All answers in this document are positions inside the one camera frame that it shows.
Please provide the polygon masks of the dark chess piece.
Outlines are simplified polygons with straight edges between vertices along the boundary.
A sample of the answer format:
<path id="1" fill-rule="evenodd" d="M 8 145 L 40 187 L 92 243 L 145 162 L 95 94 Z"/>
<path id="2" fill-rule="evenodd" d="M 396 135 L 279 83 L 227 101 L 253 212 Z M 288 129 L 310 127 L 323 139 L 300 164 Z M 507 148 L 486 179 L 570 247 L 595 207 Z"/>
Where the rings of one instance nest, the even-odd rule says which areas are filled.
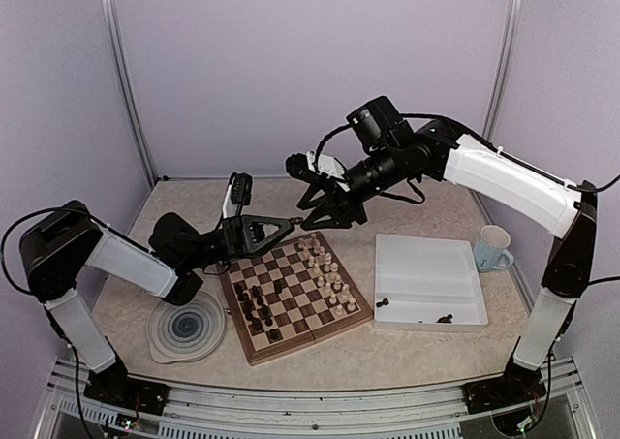
<path id="1" fill-rule="evenodd" d="M 241 301 L 245 300 L 245 296 L 246 296 L 246 289 L 239 283 L 235 283 L 234 284 L 234 290 L 235 293 L 237 295 L 237 298 Z"/>

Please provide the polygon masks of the wooden chess board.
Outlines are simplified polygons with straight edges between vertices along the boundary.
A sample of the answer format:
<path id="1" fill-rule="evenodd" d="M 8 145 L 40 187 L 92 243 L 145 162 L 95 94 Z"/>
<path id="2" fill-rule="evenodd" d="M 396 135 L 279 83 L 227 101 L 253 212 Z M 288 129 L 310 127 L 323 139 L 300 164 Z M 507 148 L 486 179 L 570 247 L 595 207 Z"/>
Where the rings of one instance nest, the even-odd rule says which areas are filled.
<path id="1" fill-rule="evenodd" d="M 353 293 L 360 301 L 361 310 L 354 314 L 343 315 L 340 319 L 335 319 L 331 312 L 325 317 L 315 315 L 303 317 L 291 294 L 291 286 L 295 277 L 291 264 L 297 261 L 297 258 L 292 259 L 292 255 L 295 254 L 294 242 L 297 238 L 279 243 L 259 258 L 233 261 L 229 268 L 221 269 L 219 278 L 244 355 L 252 366 L 290 355 L 351 329 L 356 329 L 373 319 L 371 306 L 325 236 L 320 232 L 314 232 L 301 237 L 311 234 L 319 236 L 320 241 L 326 244 L 327 250 L 344 268 L 345 281 L 353 285 Z M 274 282 L 279 279 L 283 281 L 283 291 L 277 294 L 274 290 Z M 242 303 L 245 300 L 241 301 L 237 298 L 234 290 L 235 283 L 241 284 L 246 289 L 245 300 L 253 301 L 254 309 L 251 312 L 254 319 L 252 321 L 245 319 L 245 312 L 242 309 Z M 252 296 L 253 286 L 260 288 L 264 305 L 269 309 L 267 316 L 273 320 L 270 327 L 264 324 L 265 317 L 261 314 L 261 307 L 257 305 L 256 298 Z M 255 319 L 262 322 L 262 332 L 253 331 L 252 322 Z M 272 329 L 279 330 L 281 337 L 278 341 L 269 339 L 268 333 Z"/>

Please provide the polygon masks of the white plastic tray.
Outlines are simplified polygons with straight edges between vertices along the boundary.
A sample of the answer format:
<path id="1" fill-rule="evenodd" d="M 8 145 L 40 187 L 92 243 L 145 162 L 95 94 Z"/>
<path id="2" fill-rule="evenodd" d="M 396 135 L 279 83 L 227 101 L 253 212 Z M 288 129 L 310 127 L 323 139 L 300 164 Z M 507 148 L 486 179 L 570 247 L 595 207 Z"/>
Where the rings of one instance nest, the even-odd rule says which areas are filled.
<path id="1" fill-rule="evenodd" d="M 376 307 L 387 298 L 389 305 Z M 376 235 L 377 329 L 479 332 L 488 316 L 472 246 L 465 240 Z M 452 314 L 451 324 L 419 324 Z"/>

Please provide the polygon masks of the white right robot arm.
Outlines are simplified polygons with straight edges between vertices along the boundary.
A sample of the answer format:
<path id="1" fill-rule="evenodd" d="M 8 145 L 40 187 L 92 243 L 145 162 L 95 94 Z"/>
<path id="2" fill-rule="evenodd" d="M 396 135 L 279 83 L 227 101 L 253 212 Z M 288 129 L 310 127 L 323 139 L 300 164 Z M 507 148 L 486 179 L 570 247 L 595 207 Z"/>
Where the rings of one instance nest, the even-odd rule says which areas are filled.
<path id="1" fill-rule="evenodd" d="M 398 111 L 380 96 L 331 132 L 353 130 L 365 159 L 347 168 L 323 154 L 325 141 L 313 151 L 291 155 L 285 162 L 287 174 L 308 185 L 297 204 L 308 213 L 302 227 L 362 225 L 367 221 L 365 202 L 387 196 L 402 181 L 424 177 L 480 193 L 542 226 L 554 238 L 542 288 L 511 355 L 517 366 L 495 384 L 496 396 L 514 404 L 533 388 L 530 371 L 541 367 L 590 284 L 599 190 L 587 181 L 575 184 L 533 167 L 449 117 L 424 113 L 426 123 L 417 130 L 412 119 L 413 114 Z"/>

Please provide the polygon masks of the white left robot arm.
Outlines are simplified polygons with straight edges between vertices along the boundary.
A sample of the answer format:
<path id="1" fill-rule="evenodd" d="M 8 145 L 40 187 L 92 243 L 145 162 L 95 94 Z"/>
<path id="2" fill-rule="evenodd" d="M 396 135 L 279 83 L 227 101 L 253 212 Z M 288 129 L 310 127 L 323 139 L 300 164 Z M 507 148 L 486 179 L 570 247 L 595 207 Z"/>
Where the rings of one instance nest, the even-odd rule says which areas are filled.
<path id="1" fill-rule="evenodd" d="M 292 218 L 241 214 L 201 232 L 168 212 L 156 221 L 147 245 L 140 245 L 80 201 L 40 209 L 21 220 L 35 222 L 18 245 L 29 293 L 88 369 L 99 374 L 99 391 L 117 405 L 129 403 L 136 385 L 114 367 L 119 357 L 79 292 L 80 278 L 113 276 L 169 304 L 184 305 L 202 285 L 198 270 L 260 257 L 296 227 Z"/>

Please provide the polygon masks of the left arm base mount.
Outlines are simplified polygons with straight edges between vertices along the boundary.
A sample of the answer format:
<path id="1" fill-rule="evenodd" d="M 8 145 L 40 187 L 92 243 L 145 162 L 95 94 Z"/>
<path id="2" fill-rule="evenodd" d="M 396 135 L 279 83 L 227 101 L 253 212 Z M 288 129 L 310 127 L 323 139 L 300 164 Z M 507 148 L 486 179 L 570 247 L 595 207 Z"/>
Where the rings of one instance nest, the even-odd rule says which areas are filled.
<path id="1" fill-rule="evenodd" d="M 118 355 L 114 363 L 101 372 L 90 370 L 84 388 L 88 399 L 156 416 L 163 415 L 169 392 L 166 384 L 131 376 Z"/>

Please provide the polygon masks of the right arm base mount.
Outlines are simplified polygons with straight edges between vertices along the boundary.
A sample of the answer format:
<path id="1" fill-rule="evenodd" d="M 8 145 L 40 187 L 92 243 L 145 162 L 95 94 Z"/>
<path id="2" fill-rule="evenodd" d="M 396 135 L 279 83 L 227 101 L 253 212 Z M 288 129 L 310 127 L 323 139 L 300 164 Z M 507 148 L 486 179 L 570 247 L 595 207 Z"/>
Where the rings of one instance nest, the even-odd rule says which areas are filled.
<path id="1" fill-rule="evenodd" d="M 464 403 L 470 415 L 493 412 L 495 428 L 506 437 L 525 437 L 544 418 L 551 394 L 550 354 L 546 357 L 547 380 L 542 370 L 529 370 L 517 365 L 512 358 L 504 372 L 496 377 L 474 381 L 461 387 Z"/>

